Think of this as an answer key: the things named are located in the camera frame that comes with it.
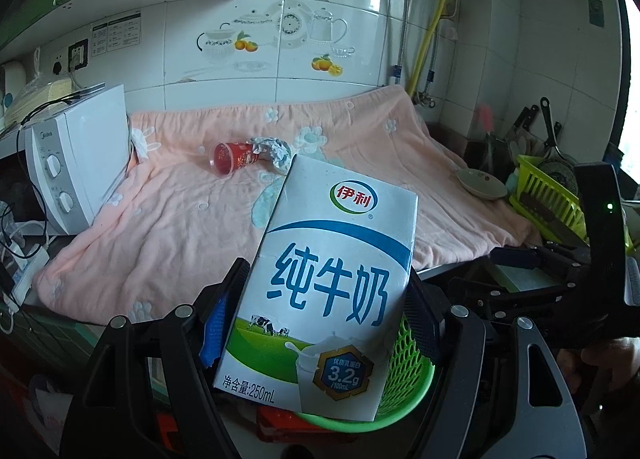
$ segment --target yellow-green plastic basket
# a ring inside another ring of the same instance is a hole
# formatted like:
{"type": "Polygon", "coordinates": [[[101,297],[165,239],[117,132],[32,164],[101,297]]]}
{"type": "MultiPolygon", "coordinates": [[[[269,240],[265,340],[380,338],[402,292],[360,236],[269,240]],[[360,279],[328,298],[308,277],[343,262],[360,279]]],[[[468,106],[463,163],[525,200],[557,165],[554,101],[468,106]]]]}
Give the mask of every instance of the yellow-green plastic basket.
{"type": "MultiPolygon", "coordinates": [[[[543,160],[544,158],[537,158],[535,156],[518,156],[520,168],[518,188],[516,189],[516,193],[509,198],[509,203],[511,203],[516,212],[535,224],[545,239],[557,243],[561,242],[547,227],[542,218],[529,212],[529,210],[524,208],[520,203],[520,194],[526,192],[551,210],[554,215],[560,219],[565,226],[573,230],[580,239],[588,242],[587,227],[584,223],[584,214],[580,208],[580,200],[558,181],[550,178],[538,168],[538,165],[543,160]]],[[[634,251],[634,246],[626,227],[625,246],[627,253],[634,251]]]]}
{"type": "Polygon", "coordinates": [[[385,389],[373,421],[343,421],[319,415],[298,415],[313,425],[336,432],[359,433],[385,428],[402,419],[422,401],[431,386],[433,372],[431,360],[420,354],[412,338],[409,322],[403,316],[385,389]]]}

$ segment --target crumpled paper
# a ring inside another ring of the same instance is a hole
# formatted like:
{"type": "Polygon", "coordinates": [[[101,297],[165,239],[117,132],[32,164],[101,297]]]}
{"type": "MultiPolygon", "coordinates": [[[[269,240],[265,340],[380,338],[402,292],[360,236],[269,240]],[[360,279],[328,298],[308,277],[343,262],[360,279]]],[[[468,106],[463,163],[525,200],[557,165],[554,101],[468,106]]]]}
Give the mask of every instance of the crumpled paper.
{"type": "Polygon", "coordinates": [[[287,142],[277,138],[251,138],[247,143],[253,144],[254,154],[265,154],[276,172],[286,176],[293,159],[291,147],[287,142]]]}

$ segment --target microwave knob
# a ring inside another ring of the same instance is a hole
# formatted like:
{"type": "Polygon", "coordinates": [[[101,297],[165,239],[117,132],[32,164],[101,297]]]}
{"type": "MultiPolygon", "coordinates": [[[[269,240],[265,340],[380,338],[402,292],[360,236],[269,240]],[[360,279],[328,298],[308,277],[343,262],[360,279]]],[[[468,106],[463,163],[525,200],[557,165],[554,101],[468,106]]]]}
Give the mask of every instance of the microwave knob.
{"type": "Polygon", "coordinates": [[[60,203],[62,210],[65,211],[65,213],[67,214],[74,207],[74,200],[66,192],[62,192],[62,194],[58,196],[58,202],[60,203]]]}
{"type": "Polygon", "coordinates": [[[52,178],[60,173],[60,160],[53,154],[47,156],[47,170],[52,178]]]}

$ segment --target pink blanket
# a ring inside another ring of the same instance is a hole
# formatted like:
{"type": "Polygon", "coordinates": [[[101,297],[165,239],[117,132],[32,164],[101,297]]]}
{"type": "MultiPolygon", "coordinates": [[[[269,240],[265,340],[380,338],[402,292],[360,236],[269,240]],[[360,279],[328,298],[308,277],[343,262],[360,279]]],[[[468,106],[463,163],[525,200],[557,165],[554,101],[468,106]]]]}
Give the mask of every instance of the pink blanket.
{"type": "Polygon", "coordinates": [[[212,142],[278,137],[412,190],[418,270],[519,245],[532,230],[504,202],[460,186],[464,163],[431,138],[399,86],[330,102],[140,113],[131,123],[139,164],[34,281],[44,304],[71,318],[162,317],[219,282],[236,257],[252,261],[284,178],[257,162],[218,179],[206,154],[212,142]]]}

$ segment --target milk carton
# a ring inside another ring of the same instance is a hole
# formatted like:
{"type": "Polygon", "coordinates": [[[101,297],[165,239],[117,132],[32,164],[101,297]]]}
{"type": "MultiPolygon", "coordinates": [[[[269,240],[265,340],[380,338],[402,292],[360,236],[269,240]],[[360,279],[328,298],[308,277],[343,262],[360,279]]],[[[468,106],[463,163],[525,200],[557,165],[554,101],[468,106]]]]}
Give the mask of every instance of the milk carton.
{"type": "Polygon", "coordinates": [[[418,198],[296,156],[214,386],[265,405],[372,421],[396,342],[418,198]]]}

